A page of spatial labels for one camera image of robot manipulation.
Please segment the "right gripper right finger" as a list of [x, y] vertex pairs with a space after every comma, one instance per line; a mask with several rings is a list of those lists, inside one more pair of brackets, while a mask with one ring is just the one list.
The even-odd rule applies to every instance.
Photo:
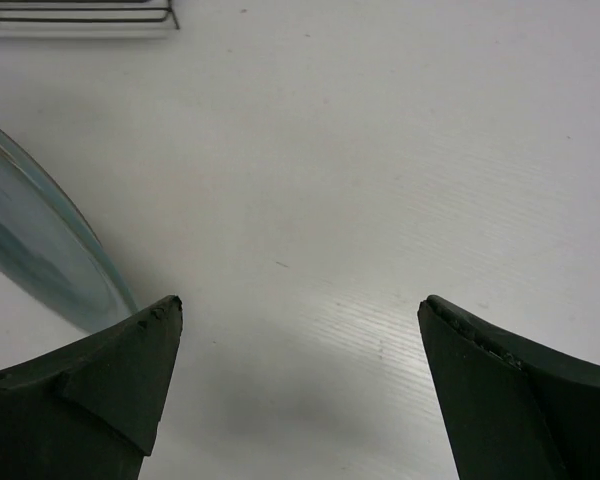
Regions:
[[462, 479], [600, 479], [600, 366], [431, 295], [418, 322]]

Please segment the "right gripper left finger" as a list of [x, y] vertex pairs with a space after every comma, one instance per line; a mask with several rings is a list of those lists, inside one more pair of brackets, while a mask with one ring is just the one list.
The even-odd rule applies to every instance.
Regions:
[[0, 370], [0, 479], [136, 479], [183, 328], [167, 296], [105, 330]]

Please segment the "light blue ceramic plate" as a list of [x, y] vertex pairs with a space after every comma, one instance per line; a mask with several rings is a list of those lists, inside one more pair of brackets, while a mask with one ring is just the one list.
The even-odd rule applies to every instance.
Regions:
[[138, 310], [126, 281], [80, 210], [1, 129], [0, 272], [89, 333]]

